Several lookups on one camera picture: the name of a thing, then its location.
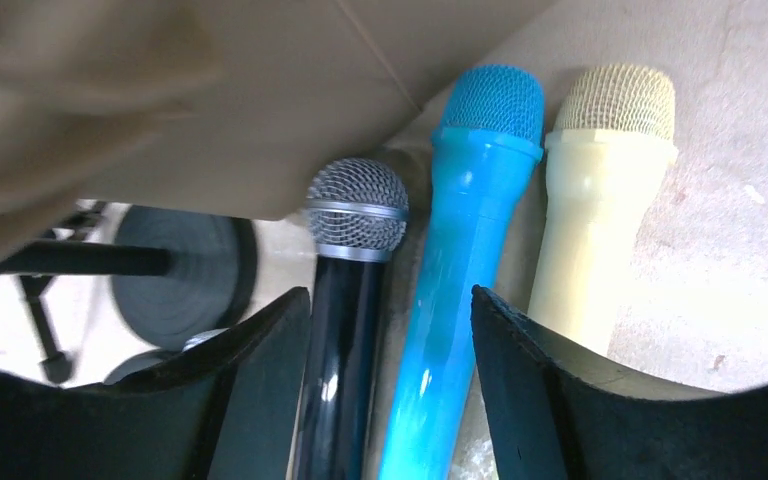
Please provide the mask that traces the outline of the black microphone silver grille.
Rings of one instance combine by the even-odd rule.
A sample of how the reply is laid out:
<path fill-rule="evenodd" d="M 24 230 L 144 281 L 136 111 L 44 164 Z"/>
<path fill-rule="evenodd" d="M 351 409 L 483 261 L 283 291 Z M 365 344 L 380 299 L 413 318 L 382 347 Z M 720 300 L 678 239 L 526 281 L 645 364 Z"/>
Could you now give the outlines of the black microphone silver grille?
<path fill-rule="evenodd" d="M 408 213 L 400 177 L 370 159 L 336 160 L 308 189 L 317 261 L 294 479 L 362 475 L 384 273 Z"/>

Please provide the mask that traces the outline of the tan hard case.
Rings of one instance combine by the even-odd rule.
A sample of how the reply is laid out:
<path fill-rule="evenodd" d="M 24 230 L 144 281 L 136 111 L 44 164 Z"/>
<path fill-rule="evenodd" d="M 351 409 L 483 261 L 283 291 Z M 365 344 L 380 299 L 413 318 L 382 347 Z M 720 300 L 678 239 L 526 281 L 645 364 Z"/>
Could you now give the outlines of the tan hard case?
<path fill-rule="evenodd" d="M 295 212 L 544 1 L 0 1 L 0 260 L 100 199 Z"/>

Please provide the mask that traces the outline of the blue microphone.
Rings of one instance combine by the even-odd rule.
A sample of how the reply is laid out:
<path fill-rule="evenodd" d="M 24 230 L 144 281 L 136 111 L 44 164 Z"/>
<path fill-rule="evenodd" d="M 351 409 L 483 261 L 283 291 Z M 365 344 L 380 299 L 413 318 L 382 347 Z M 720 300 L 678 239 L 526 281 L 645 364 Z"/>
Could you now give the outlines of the blue microphone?
<path fill-rule="evenodd" d="M 456 81 L 431 137 L 432 202 L 382 449 L 382 479 L 444 479 L 475 368 L 472 288 L 494 284 L 509 224 L 541 161 L 544 94 L 483 65 Z"/>

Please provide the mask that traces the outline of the cream microphone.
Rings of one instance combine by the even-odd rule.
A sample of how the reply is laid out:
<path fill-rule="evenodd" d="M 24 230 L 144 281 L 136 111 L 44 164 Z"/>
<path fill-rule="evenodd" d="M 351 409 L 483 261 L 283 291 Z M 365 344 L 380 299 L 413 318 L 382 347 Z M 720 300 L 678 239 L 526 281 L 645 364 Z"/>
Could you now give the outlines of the cream microphone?
<path fill-rule="evenodd" d="M 608 64 L 578 77 L 546 136 L 546 223 L 528 316 L 606 355 L 643 217 L 675 164 L 675 88 Z"/>

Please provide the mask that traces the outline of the black tripod shock mount stand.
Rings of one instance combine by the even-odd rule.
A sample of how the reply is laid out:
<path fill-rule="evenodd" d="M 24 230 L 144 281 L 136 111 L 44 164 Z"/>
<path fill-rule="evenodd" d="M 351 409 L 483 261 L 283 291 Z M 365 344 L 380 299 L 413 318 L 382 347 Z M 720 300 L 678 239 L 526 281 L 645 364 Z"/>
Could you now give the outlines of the black tripod shock mount stand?
<path fill-rule="evenodd" d="M 67 241 L 84 241 L 103 221 L 107 206 L 106 201 L 98 200 L 94 200 L 86 206 L 80 206 L 70 217 L 42 233 L 40 239 L 58 240 L 55 230 L 65 229 L 70 231 L 70 234 L 65 237 Z M 73 361 L 65 352 L 60 350 L 55 340 L 45 301 L 42 298 L 54 279 L 55 276 L 43 274 L 18 276 L 26 310 L 33 322 L 36 337 L 44 354 L 40 366 L 49 382 L 61 385 L 72 377 Z"/>

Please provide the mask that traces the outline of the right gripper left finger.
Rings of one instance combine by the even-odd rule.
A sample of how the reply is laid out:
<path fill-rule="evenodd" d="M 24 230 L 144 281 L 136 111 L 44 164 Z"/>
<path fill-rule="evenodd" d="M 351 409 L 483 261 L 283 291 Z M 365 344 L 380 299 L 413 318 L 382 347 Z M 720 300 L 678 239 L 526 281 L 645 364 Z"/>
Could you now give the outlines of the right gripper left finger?
<path fill-rule="evenodd" d="M 308 343 L 303 287 L 120 381 L 0 372 L 0 479 L 281 479 Z"/>

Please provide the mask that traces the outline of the black round base stand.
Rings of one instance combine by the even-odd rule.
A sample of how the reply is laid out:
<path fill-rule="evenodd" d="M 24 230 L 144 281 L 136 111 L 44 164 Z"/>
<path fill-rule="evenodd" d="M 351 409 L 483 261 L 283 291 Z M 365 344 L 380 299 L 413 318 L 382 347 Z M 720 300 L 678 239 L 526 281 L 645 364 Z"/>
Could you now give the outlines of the black round base stand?
<path fill-rule="evenodd" d="M 38 239 L 0 261 L 0 275 L 107 276 L 125 324 L 179 350 L 248 308 L 258 270 L 249 219 L 132 206 L 110 244 Z"/>

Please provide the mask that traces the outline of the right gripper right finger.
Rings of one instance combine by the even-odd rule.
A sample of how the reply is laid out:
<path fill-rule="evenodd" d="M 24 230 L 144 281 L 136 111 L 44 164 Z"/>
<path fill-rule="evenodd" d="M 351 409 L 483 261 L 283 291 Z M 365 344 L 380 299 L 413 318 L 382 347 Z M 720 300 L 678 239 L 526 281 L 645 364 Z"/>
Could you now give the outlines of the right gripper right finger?
<path fill-rule="evenodd" d="M 471 323 L 503 479 L 768 479 L 768 385 L 719 393 L 645 374 L 475 286 Z"/>

